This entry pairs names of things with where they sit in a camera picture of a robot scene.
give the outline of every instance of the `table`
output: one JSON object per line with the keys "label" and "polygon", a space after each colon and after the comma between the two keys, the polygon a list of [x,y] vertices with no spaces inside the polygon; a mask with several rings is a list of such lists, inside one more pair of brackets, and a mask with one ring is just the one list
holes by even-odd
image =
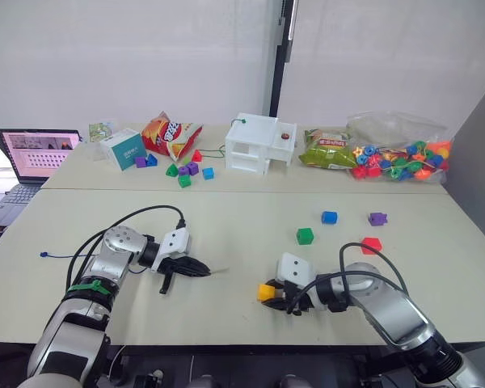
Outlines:
{"label": "table", "polygon": [[[162,275],[128,275],[107,329],[114,344],[383,344],[358,309],[293,317],[255,300],[283,252],[329,272],[340,246],[364,236],[382,240],[448,341],[485,341],[485,237],[447,195],[66,189],[38,192],[0,239],[0,341],[36,342],[61,300],[69,260],[41,251],[72,254],[95,231],[156,204],[183,210],[190,254],[217,273],[176,276],[166,296],[158,294]],[[323,210],[337,211],[338,223],[321,225]],[[367,213],[376,211],[388,213],[388,224],[369,225]],[[125,225],[159,240],[176,222],[172,211],[153,211]],[[299,227],[313,228],[312,245],[297,245]],[[347,257],[393,276],[357,248]]]}
{"label": "table", "polygon": [[[142,130],[143,124],[131,124]],[[421,182],[356,181],[343,171],[327,171],[304,166],[298,155],[303,153],[303,130],[297,134],[297,147],[290,167],[285,162],[271,161],[267,175],[238,170],[226,170],[224,158],[204,158],[200,168],[214,167],[216,177],[205,181],[198,175],[192,178],[189,192],[369,192],[369,193],[446,193],[440,184]],[[194,149],[213,150],[224,144],[227,126],[206,125]],[[108,160],[94,162],[90,144],[81,144],[72,152],[44,185],[44,188],[118,189],[180,191],[177,179],[165,175],[172,163],[167,156],[155,154],[157,167],[130,167],[120,171]]]}

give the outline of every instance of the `laptop keyboard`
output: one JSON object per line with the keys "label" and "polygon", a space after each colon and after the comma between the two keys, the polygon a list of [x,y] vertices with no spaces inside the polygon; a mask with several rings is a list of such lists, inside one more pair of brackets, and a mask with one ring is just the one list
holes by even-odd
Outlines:
{"label": "laptop keyboard", "polygon": [[32,197],[40,190],[38,186],[19,186],[11,191],[4,202],[6,204],[28,204]]}

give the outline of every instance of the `floor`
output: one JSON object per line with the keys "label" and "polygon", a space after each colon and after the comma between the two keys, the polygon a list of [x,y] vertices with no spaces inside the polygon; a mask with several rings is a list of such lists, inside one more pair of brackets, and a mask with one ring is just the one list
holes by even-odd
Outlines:
{"label": "floor", "polygon": [[[99,388],[113,386],[132,387],[137,375],[152,373],[156,369],[164,372],[162,388],[184,388],[189,377],[203,374],[214,376],[223,388],[273,388],[276,381],[287,373],[307,379],[314,388],[360,387],[356,377],[356,364],[345,354],[179,354],[166,353],[157,356],[133,355],[130,348],[121,353],[119,361],[126,364],[129,378],[119,385],[110,383],[105,377],[99,380]],[[112,358],[118,347],[110,349]],[[0,364],[0,388],[15,388],[24,380],[30,348],[17,344],[0,344],[0,356],[15,354],[18,358]],[[467,353],[476,367],[485,375],[485,347]],[[415,387],[414,380],[406,369],[389,373],[400,388]],[[384,388],[395,386],[387,379],[381,380]]]}

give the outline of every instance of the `chip bag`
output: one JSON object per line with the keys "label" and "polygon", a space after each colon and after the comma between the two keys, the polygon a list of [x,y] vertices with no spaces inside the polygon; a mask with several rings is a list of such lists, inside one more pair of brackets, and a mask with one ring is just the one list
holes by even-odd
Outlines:
{"label": "chip bag", "polygon": [[307,129],[304,133],[306,152],[299,156],[307,166],[346,169],[356,167],[352,154],[352,136],[338,129]]}
{"label": "chip bag", "polygon": [[176,161],[192,147],[200,134],[203,125],[176,123],[171,121],[165,112],[151,122],[142,131],[142,140],[146,149],[169,155]]}

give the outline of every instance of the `green cube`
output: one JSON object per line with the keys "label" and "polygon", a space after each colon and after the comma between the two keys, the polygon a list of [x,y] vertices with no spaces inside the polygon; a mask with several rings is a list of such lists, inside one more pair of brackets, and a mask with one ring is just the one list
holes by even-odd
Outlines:
{"label": "green cube", "polygon": [[185,188],[191,185],[191,176],[190,175],[180,175],[178,177],[178,182],[181,188]]}
{"label": "green cube", "polygon": [[313,230],[311,228],[299,229],[297,232],[297,241],[300,245],[309,245],[314,240]]}
{"label": "green cube", "polygon": [[169,168],[167,168],[167,171],[165,171],[165,175],[172,176],[173,178],[178,176],[178,167],[175,166],[174,163],[171,164]]}

